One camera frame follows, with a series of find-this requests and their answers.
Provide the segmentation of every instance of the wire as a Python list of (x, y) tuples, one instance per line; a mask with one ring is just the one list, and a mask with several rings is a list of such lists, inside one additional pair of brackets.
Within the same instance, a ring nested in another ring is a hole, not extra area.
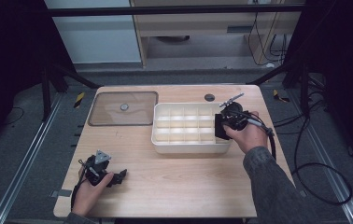
[(312, 92), (310, 92), (310, 94), (308, 94), (308, 97), (311, 97), (314, 94), (319, 94), (319, 95), (321, 95), (323, 97), (324, 96), (324, 91), (312, 91)]
[(270, 147), (272, 149), (272, 156), (276, 161), (275, 138), (274, 138), (273, 130), (271, 128), (267, 128), (266, 125), (264, 124), (263, 120), (261, 120), (261, 118), (259, 118), (259, 116), (252, 114), (252, 113), (249, 113), (249, 115), (251, 116), (251, 119), (258, 120), (261, 123), (261, 128), (266, 132), (267, 136), (269, 137)]
[[(299, 181), (301, 182), (302, 186), (303, 186), (308, 192), (310, 192), (314, 197), (320, 199), (320, 200), (323, 201), (324, 203), (328, 203), (328, 204), (332, 204), (332, 205), (342, 205), (342, 204), (344, 204), (344, 203), (348, 203), (348, 201), (350, 201), (351, 198), (352, 198), (352, 187), (351, 187), (350, 183), (348, 182), (348, 180), (346, 179), (346, 177), (345, 177), (344, 175), (342, 175), (339, 171), (337, 171), (336, 169), (334, 169), (333, 167), (331, 167), (331, 166), (329, 166), (329, 165), (327, 165), (327, 164), (323, 164), (323, 163), (319, 163), (319, 162), (308, 162), (308, 163), (305, 163), (305, 164), (300, 165), (300, 166), (297, 165), (297, 152), (298, 152), (298, 148), (299, 148), (300, 141), (301, 141), (301, 139), (302, 139), (302, 134), (303, 134), (303, 131), (304, 131), (304, 126), (305, 126), (306, 122), (308, 122), (308, 121), (309, 121), (309, 118), (306, 118), (306, 119), (304, 120), (304, 125), (302, 126), (302, 129), (301, 129), (300, 132), (299, 132), (299, 136), (298, 136), (298, 140), (297, 140), (297, 142), (296, 142), (296, 146), (295, 146), (295, 150), (294, 150), (294, 156), (293, 156), (293, 163), (294, 163), (294, 166), (295, 166), (295, 170), (292, 171), (291, 174), (292, 174), (292, 175), (297, 175), (297, 177), (298, 177)], [(341, 177), (343, 178), (343, 180), (345, 181), (346, 186), (347, 186), (347, 188), (348, 188), (348, 190), (349, 190), (349, 195), (348, 195), (348, 197), (347, 197), (345, 200), (343, 200), (343, 201), (341, 201), (341, 202), (333, 202), (333, 201), (330, 201), (330, 200), (328, 200), (328, 199), (325, 199), (325, 198), (323, 198), (323, 197), (320, 197), (320, 196), (317, 195), (313, 190), (311, 190), (309, 187), (307, 187), (307, 186), (305, 185), (305, 183), (302, 181), (302, 178), (301, 178), (301, 176), (300, 176), (300, 174), (299, 174), (299, 171), (300, 171), (301, 169), (303, 169), (304, 167), (307, 167), (307, 166), (314, 166), (314, 165), (315, 165), (315, 166), (323, 166), (323, 167), (326, 167), (326, 168), (328, 168), (328, 169), (331, 169), (332, 171), (334, 171), (335, 173), (337, 173), (339, 176), (341, 176)]]
[(283, 35), (282, 47), (281, 49), (273, 49), (273, 44), (275, 43), (276, 35), (273, 36), (272, 42), (270, 43), (270, 54), (278, 57), (278, 63), (281, 65), (284, 62), (285, 56), (287, 54), (287, 35)]
[(315, 111), (319, 110), (322, 106), (327, 105), (327, 104), (324, 100), (319, 100), (316, 105), (313, 105), (312, 107), (310, 107), (311, 112), (315, 112)]
[(279, 133), (279, 132), (277, 132), (276, 134), (278, 134), (278, 135), (281, 135), (281, 134), (288, 135), (288, 134), (297, 134), (297, 133)]
[(86, 174), (87, 171), (87, 165), (86, 163), (83, 162), (83, 160), (78, 160), (78, 162), (84, 167), (83, 171), (81, 172), (80, 178), (78, 179), (78, 183), (74, 187), (74, 191), (72, 192), (71, 196), (71, 211), (72, 208), (74, 207), (75, 199), (78, 193), (78, 189), (80, 188), (80, 185), (86, 181), (87, 179), (83, 180), (83, 176)]
[[(309, 107), (309, 110), (310, 111), (316, 111), (316, 110), (313, 110), (313, 108), (316, 106), (316, 105), (320, 105), (321, 103), (323, 103), (324, 101), (323, 100), (318, 100), (317, 102), (315, 102), (313, 105), (311, 105)], [(282, 119), (282, 120), (279, 120), (279, 121), (276, 121), (276, 122), (273, 122), (273, 123), (280, 123), (280, 122), (283, 122), (285, 120), (289, 120), (285, 123), (281, 123), (281, 124), (278, 124), (278, 125), (275, 125), (275, 128), (279, 128), (279, 127), (282, 127), (282, 126), (285, 126), (285, 125), (288, 125), (288, 124), (291, 124), (293, 123), (294, 121), (296, 121), (297, 119), (301, 118), (304, 114), (300, 114), (300, 115), (295, 115), (293, 117), (290, 117), (290, 118), (287, 118), (287, 119)]]
[(261, 36), (260, 36), (260, 34), (259, 34), (259, 29), (258, 29), (258, 23), (257, 23), (257, 21), (258, 21), (258, 12), (255, 13), (255, 20), (254, 20), (254, 22), (253, 22), (252, 29), (251, 29), (251, 31), (249, 32), (249, 36), (248, 36), (248, 48), (249, 48), (249, 50), (250, 50), (250, 52), (251, 52), (251, 55), (252, 55), (252, 57), (253, 57), (253, 51), (252, 51), (252, 48), (250, 47), (250, 37), (251, 37), (252, 31), (254, 30), (254, 27), (256, 27), (256, 33), (257, 33), (257, 35), (258, 35), (259, 43), (261, 44), (261, 53), (263, 54), (264, 58), (265, 58), (267, 61), (269, 61), (269, 62), (267, 62), (267, 63), (257, 63), (256, 60), (255, 60), (255, 57), (253, 57), (253, 61), (254, 61), (254, 63), (255, 63), (256, 65), (266, 65), (266, 64), (268, 64), (268, 63), (274, 63), (274, 62), (276, 62), (276, 60), (267, 58), (266, 53), (264, 52), (264, 47), (263, 47), (263, 44), (262, 44), (262, 42), (261, 42)]
[(311, 87), (317, 88), (318, 90), (321, 90), (321, 91), (325, 91), (324, 83), (321, 83), (320, 81), (316, 80), (315, 78), (311, 77), (310, 75), (308, 77), (309, 77), (309, 81), (311, 82), (311, 83), (309, 83), (309, 85)]
[(17, 119), (14, 119), (14, 120), (11, 121), (11, 122), (4, 123), (4, 125), (9, 125), (9, 124), (15, 123), (15, 122), (17, 122), (18, 120), (20, 120), (20, 119), (22, 118), (22, 116), (24, 116), (24, 113), (25, 113), (25, 112), (24, 112), (24, 110), (23, 110), (21, 107), (15, 106), (15, 107), (13, 107), (13, 109), (19, 109), (19, 110), (21, 111), (20, 116), (19, 116)]

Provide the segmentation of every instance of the left hand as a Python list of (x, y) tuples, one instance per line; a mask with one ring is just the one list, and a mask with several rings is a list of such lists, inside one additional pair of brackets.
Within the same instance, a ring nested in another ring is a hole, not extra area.
[[(83, 172), (83, 166), (80, 168), (78, 174), (79, 176)], [(100, 195), (106, 188), (106, 185), (110, 183), (112, 180), (113, 173), (108, 173), (104, 178), (101, 180), (99, 184), (96, 186), (93, 186), (89, 180), (86, 179), (86, 177), (83, 177), (83, 182), (80, 185), (80, 188), (78, 189), (75, 202), (74, 202), (74, 207), (72, 209), (72, 213), (75, 213), (76, 215), (79, 215), (81, 217), (87, 216), (89, 212), (92, 210), (92, 208), (95, 206), (97, 203)]]

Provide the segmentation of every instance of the small round object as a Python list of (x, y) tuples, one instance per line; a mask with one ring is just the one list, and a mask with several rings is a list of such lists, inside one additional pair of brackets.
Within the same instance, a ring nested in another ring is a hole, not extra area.
[(126, 110), (128, 110), (128, 105), (127, 104), (122, 104), (121, 106), (120, 106), (120, 110), (122, 110), (122, 111), (126, 111)]
[(208, 102), (213, 102), (215, 100), (215, 96), (213, 94), (207, 94), (204, 96), (204, 98), (208, 101)]

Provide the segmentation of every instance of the aluminum rail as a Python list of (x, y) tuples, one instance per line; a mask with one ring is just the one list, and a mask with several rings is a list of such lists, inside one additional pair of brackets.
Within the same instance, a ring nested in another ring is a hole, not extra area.
[[(288, 91), (287, 93), (290, 96), (291, 101), (295, 105), (296, 109), (302, 113), (302, 110), (299, 107), (299, 97), (296, 95), (297, 93), (293, 91)], [(314, 127), (309, 123), (307, 126), (307, 133), (313, 144), (313, 149), (316, 152), (317, 158), (319, 162), (322, 162), (326, 165), (331, 166), (332, 168), (336, 169), (334, 163), (332, 162), (330, 156), (326, 152), (326, 148), (322, 145), (319, 136), (317, 135), (316, 130)], [(325, 169), (325, 175), (328, 178), (328, 181), (331, 184), (334, 194), (336, 195), (337, 199), (341, 202), (348, 197), (348, 188), (346, 186), (345, 181), (341, 176), (336, 174), (335, 172), (331, 171), (330, 169)], [(342, 206), (343, 211), (348, 218), (348, 221), (353, 224), (353, 197), (347, 203), (344, 203)]]
[(0, 224), (5, 222), (8, 212), (11, 209), (11, 206), (14, 204), (14, 201), (16, 200), (17, 195), (20, 192), (22, 184), (24, 183), (24, 180), (28, 175), (31, 166), (35, 161), (37, 152), (42, 146), (46, 134), (48, 133), (49, 127), (51, 126), (51, 123), (53, 122), (54, 117), (60, 107), (60, 102), (62, 101), (62, 99), (62, 94), (57, 93), (55, 95), (55, 99), (52, 106), (52, 112), (49, 114), (48, 119), (43, 121), (40, 125), (33, 142), (31, 143), (30, 147), (28, 148), (25, 154), (24, 159), (21, 162), (19, 170), (14, 175), (13, 180), (8, 186), (7, 191), (0, 202)]

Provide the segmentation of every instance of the wooden table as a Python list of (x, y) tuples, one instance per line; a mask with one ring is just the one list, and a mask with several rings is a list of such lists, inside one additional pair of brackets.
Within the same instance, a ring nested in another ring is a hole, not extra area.
[[(258, 111), (268, 127), (269, 112), (257, 86), (117, 86), (107, 91), (156, 91), (158, 103), (205, 103), (205, 95), (224, 102), (236, 100), (245, 110)], [(210, 155), (166, 155), (155, 151), (150, 140), (152, 126), (93, 127), (87, 121), (66, 174), (63, 189), (78, 182), (78, 160), (86, 160), (97, 149), (112, 159), (108, 171), (128, 169), (121, 185), (106, 189), (91, 217), (255, 217), (250, 180), (243, 167), (244, 153), (232, 142), (227, 153)], [(292, 179), (283, 151), (275, 136), (277, 163)], [(70, 198), (59, 197), (56, 217), (70, 212)]]

